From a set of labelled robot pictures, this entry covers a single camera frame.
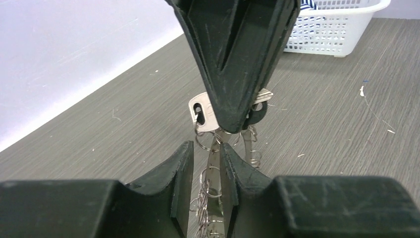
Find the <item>blue striped shirt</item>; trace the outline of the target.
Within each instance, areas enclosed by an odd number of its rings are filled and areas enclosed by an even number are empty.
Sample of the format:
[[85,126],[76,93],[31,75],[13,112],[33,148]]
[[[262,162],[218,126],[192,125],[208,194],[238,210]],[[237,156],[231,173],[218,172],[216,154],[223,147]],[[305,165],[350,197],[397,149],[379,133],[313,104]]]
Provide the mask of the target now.
[[318,10],[318,5],[314,0],[300,0],[300,10]]

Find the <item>black-headed key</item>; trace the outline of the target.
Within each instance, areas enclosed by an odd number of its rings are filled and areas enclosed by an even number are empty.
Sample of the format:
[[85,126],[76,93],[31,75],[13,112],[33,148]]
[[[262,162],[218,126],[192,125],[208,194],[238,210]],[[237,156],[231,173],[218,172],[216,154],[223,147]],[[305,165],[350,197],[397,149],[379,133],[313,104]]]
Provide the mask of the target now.
[[[263,108],[267,106],[268,100],[273,97],[273,93],[263,88],[257,95],[252,106],[254,116],[259,116]],[[207,92],[201,93],[192,98],[188,107],[196,132],[210,132],[219,128],[210,99]]]

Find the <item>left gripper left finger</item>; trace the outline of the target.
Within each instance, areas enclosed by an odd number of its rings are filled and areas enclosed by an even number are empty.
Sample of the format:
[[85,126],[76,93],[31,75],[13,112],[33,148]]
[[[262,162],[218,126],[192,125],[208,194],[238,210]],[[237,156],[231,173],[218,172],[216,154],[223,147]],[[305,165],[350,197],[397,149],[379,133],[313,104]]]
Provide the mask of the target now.
[[194,145],[127,183],[112,179],[0,184],[3,238],[185,238]]

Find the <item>white plastic basket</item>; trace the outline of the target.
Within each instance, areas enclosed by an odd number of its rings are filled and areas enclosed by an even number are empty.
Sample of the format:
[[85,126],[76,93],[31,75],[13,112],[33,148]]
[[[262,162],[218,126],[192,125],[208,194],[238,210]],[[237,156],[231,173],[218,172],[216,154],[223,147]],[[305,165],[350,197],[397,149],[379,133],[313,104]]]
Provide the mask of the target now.
[[285,52],[343,58],[357,45],[373,15],[390,0],[315,0],[318,10],[300,10]]

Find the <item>numbered metal key ring disc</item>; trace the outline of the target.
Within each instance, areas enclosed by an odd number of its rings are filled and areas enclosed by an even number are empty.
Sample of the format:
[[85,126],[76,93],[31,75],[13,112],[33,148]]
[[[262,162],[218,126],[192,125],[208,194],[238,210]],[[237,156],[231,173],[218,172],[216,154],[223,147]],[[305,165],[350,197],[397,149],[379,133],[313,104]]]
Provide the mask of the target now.
[[[205,133],[213,135],[213,142],[210,148],[202,145],[198,137]],[[197,202],[196,210],[190,209],[191,212],[196,212],[198,229],[194,238],[225,238],[224,221],[223,221],[223,207],[222,207],[222,192],[220,182],[220,145],[221,142],[230,138],[230,133],[224,132],[222,129],[208,132],[198,132],[198,125],[195,126],[195,140],[200,147],[209,151],[208,164],[203,169],[199,176],[200,190],[197,198],[193,199],[190,204]],[[252,143],[258,141],[258,133],[254,125],[248,126],[247,129],[239,133],[239,138],[242,137],[245,144],[245,161],[252,167],[258,169],[260,167],[260,160],[253,158],[252,154],[257,153],[259,158],[262,157],[261,152],[253,150]]]

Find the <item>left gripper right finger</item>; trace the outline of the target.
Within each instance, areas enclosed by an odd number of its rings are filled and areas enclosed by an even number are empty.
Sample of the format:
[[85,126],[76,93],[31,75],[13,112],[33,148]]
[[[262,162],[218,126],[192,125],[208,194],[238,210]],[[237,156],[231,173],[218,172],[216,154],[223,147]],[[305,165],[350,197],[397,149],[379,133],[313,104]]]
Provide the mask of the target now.
[[269,178],[227,143],[220,147],[228,238],[417,238],[420,211],[393,178]]

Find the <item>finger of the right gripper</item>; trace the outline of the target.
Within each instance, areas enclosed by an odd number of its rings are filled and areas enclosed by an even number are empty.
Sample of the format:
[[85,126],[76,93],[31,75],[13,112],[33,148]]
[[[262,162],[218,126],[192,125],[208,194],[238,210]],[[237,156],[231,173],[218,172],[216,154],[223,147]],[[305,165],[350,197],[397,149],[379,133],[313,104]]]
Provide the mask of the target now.
[[238,133],[265,116],[251,112],[300,12],[298,0],[170,0],[219,126]]

